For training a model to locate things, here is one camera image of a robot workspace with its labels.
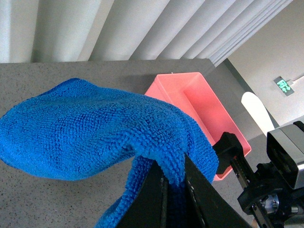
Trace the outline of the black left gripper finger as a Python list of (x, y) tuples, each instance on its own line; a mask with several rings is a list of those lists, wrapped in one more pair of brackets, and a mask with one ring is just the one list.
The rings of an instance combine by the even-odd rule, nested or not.
[(153, 162), (141, 189), (117, 224), (118, 228), (165, 228), (167, 225), (168, 180)]

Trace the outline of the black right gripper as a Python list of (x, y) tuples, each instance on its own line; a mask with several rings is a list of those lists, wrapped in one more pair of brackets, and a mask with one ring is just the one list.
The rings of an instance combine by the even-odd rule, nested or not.
[[(234, 134), (224, 132), (213, 146), (221, 169), (231, 166), (243, 192), (238, 197), (242, 210), (253, 215), (261, 228), (283, 228), (304, 223), (304, 188), (293, 190), (276, 167), (259, 163), (252, 171)], [(185, 155), (186, 224), (188, 228), (251, 227), (218, 194)]]

